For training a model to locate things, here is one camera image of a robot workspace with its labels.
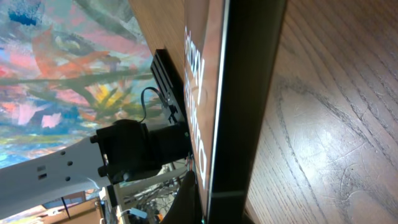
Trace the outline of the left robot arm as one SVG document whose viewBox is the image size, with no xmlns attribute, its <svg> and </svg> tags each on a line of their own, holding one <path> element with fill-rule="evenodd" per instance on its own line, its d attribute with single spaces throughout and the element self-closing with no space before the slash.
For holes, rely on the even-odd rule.
<svg viewBox="0 0 398 224">
<path fill-rule="evenodd" d="M 188 156 L 188 126 L 160 129 L 120 120 L 58 152 L 1 169 L 1 218 L 57 198 L 147 179 Z"/>
</svg>

